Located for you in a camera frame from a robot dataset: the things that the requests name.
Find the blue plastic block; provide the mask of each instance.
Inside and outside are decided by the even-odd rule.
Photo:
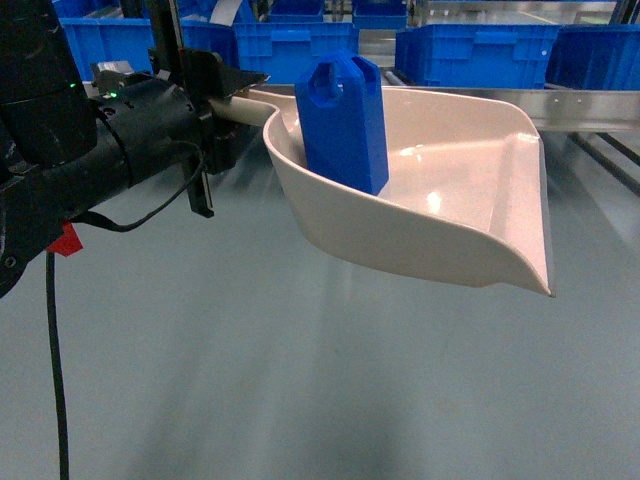
[[[389,179],[378,67],[347,50],[328,53],[295,92],[309,170],[377,195]]]

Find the floor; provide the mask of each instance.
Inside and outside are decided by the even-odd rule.
[[[640,202],[545,135],[557,298],[332,258],[260,140],[57,263],[72,478],[640,477]],[[104,204],[125,222],[180,183]],[[0,477],[56,478],[44,259],[0,302]]]

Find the dustpan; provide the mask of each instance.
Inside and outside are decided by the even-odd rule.
[[[389,181],[377,196],[306,168],[295,97],[249,90],[213,106],[264,125],[300,229],[321,250],[398,275],[553,295],[543,145],[526,114],[403,88],[385,87],[383,98]]]

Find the blue storage bin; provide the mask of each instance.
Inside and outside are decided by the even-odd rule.
[[[255,23],[234,26],[240,68],[271,75],[270,83],[295,83],[323,53],[358,51],[350,23]]]
[[[120,6],[119,0],[53,0],[59,18],[78,18],[106,7]]]
[[[148,48],[154,45],[147,19],[61,18],[82,80],[93,79],[89,64],[128,60],[134,70],[151,70]],[[185,45],[218,52],[227,65],[239,66],[238,46],[231,27],[183,21]]]
[[[586,90],[640,90],[640,25],[563,27],[547,81]]]
[[[396,68],[418,85],[544,88],[557,25],[432,24],[407,30]]]
[[[371,30],[400,30],[407,26],[407,6],[401,1],[369,3],[360,0],[353,7],[353,24]]]
[[[178,0],[180,16],[197,15],[209,21],[217,0]],[[119,7],[119,0],[53,0],[53,7],[59,18],[80,18],[106,7]],[[149,18],[146,4],[142,5],[142,15]],[[236,22],[254,22],[249,0],[243,0],[235,18]]]
[[[278,0],[269,14],[273,23],[324,21],[324,0]]]

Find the black cable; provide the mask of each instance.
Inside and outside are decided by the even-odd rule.
[[[47,252],[47,318],[49,320],[49,349],[53,371],[53,389],[56,396],[58,418],[58,448],[60,450],[60,480],[69,480],[69,434],[67,431],[67,407],[64,399],[62,361],[58,341],[58,315],[56,313],[55,254]]]
[[[204,161],[204,153],[202,153],[202,150],[200,149],[200,147],[198,147],[198,145],[191,142],[175,142],[175,143],[192,145],[193,147],[195,147],[194,153],[198,154],[200,163],[198,164],[198,167],[196,168],[196,170],[193,172],[193,175],[191,175],[191,178],[189,178],[189,180],[184,182],[182,186],[178,189],[178,191],[169,198],[169,200],[164,202],[155,210],[152,210],[151,212],[147,213],[140,220],[133,223],[129,223],[127,225],[119,225],[115,223],[113,220],[111,220],[110,218],[105,217],[101,213],[91,212],[91,211],[82,213],[77,217],[75,217],[74,219],[72,219],[71,221],[73,223],[85,223],[87,225],[103,228],[105,230],[109,230],[112,232],[125,233],[125,232],[130,232],[131,230],[135,230],[140,225],[146,223],[147,221],[151,220],[151,218],[155,217],[158,213],[160,213],[162,210],[167,208],[169,204],[171,204],[171,202],[173,202],[176,198],[178,198],[182,192],[184,192],[187,188],[189,188],[189,185],[191,185],[200,175],[202,175],[206,166]]]

